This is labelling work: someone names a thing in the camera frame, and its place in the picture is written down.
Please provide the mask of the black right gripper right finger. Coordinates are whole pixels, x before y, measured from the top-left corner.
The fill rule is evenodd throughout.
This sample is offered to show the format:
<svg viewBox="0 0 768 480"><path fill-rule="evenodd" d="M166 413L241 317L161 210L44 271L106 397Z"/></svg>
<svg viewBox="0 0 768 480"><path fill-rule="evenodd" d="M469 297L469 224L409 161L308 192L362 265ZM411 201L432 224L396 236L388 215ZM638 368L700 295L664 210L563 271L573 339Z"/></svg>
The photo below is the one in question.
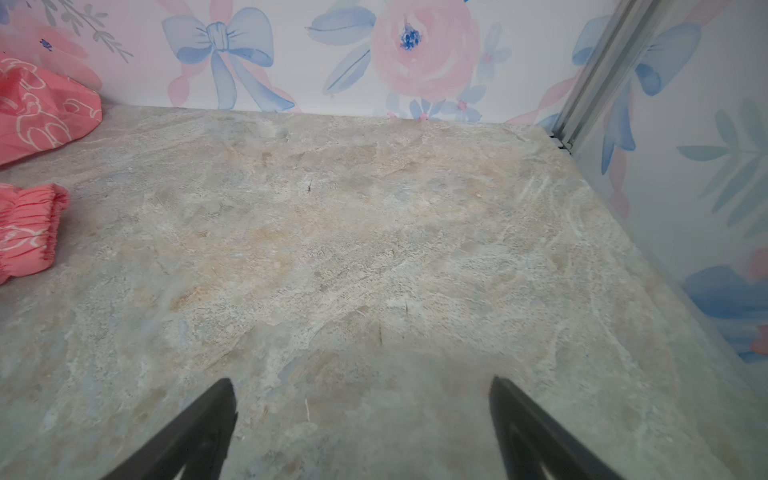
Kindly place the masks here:
<svg viewBox="0 0 768 480"><path fill-rule="evenodd" d="M622 478L511 380L493 378L489 408L509 479Z"/></svg>

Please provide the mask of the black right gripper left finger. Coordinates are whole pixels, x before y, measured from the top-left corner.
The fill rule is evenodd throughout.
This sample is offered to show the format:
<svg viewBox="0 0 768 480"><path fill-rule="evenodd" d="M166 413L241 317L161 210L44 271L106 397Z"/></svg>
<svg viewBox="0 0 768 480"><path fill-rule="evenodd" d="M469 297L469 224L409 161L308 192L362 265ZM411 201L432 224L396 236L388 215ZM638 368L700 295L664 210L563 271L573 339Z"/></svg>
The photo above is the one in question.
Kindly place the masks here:
<svg viewBox="0 0 768 480"><path fill-rule="evenodd" d="M105 478L218 479L237 419L234 386L222 378Z"/></svg>

